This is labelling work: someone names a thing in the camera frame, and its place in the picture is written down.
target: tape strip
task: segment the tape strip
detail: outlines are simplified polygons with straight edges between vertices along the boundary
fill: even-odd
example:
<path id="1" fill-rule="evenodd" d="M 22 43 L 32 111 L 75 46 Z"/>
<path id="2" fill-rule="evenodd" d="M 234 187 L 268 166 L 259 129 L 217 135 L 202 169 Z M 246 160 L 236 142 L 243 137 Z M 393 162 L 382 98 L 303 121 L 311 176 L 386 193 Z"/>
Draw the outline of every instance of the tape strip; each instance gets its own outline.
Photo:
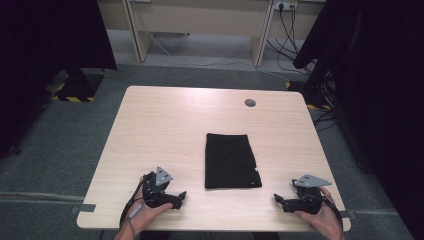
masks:
<path id="1" fill-rule="evenodd" d="M 350 218 L 350 219 L 355 219 L 354 216 L 352 216 L 352 214 L 349 211 L 340 211 L 340 215 L 342 216 L 342 218 Z"/>
<path id="2" fill-rule="evenodd" d="M 96 204 L 81 204 L 80 212 L 94 212 Z"/>

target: folded black cloth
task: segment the folded black cloth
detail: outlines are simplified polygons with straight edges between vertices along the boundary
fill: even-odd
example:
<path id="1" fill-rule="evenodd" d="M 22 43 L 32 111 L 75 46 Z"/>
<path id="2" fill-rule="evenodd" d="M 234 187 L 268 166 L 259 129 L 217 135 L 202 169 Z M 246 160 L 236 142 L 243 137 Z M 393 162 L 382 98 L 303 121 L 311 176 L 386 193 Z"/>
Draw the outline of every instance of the folded black cloth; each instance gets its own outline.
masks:
<path id="1" fill-rule="evenodd" d="M 205 188 L 262 187 L 247 135 L 206 135 Z"/>

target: gray carpet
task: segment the gray carpet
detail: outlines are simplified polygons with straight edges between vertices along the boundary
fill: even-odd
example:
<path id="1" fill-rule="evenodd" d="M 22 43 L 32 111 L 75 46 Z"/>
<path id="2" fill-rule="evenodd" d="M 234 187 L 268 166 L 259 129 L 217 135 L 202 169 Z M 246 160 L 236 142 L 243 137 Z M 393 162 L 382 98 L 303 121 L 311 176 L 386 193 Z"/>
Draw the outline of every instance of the gray carpet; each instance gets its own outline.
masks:
<path id="1" fill-rule="evenodd" d="M 94 102 L 50 101 L 22 139 L 22 153 L 0 159 L 0 239 L 99 238 L 100 231 L 78 228 L 75 211 L 128 86 L 286 90 L 285 80 L 257 71 L 120 65 L 118 71 L 103 74 Z M 312 117 L 320 114 L 310 113 Z M 333 123 L 318 123 L 316 128 L 345 206 L 354 213 L 347 238 L 413 239 L 375 176 L 358 168 L 339 126 L 324 129 Z M 103 239 L 114 234 L 106 231 Z M 315 233 L 281 233 L 280 238 L 321 239 Z"/>

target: hand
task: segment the hand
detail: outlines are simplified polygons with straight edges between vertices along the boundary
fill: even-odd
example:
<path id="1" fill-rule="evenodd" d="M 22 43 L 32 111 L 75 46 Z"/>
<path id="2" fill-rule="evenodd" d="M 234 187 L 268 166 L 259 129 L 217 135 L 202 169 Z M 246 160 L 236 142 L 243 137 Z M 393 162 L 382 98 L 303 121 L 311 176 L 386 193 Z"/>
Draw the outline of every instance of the hand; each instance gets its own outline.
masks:
<path id="1" fill-rule="evenodd" d="M 151 208 L 147 206 L 141 199 L 143 197 L 143 186 L 140 187 L 134 199 L 139 199 L 133 203 L 128 210 L 126 220 L 121 227 L 121 230 L 116 235 L 115 239 L 133 239 L 134 236 L 141 233 L 149 224 L 161 213 L 164 213 L 172 208 L 171 203 L 163 204 L 157 208 Z M 129 219 L 129 215 L 141 204 L 141 209 L 134 215 L 132 219 Z"/>
<path id="2" fill-rule="evenodd" d="M 332 200 L 331 193 L 324 187 L 319 187 L 324 197 Z M 333 210 L 326 203 L 321 204 L 321 209 L 316 215 L 311 215 L 303 211 L 295 211 L 294 214 L 307 221 L 309 225 L 320 232 L 329 240 L 344 240 L 344 235 L 339 221 Z"/>

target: power outlet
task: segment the power outlet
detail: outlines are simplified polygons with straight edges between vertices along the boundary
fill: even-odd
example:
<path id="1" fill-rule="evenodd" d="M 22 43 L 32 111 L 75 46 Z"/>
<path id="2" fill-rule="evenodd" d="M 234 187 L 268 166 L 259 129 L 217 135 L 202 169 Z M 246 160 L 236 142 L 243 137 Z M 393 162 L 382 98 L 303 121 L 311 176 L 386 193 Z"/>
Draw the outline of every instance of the power outlet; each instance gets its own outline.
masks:
<path id="1" fill-rule="evenodd" d="M 283 4 L 283 11 L 293 11 L 297 9 L 298 0 L 278 0 L 275 2 L 274 9 L 280 11 L 280 4 Z"/>

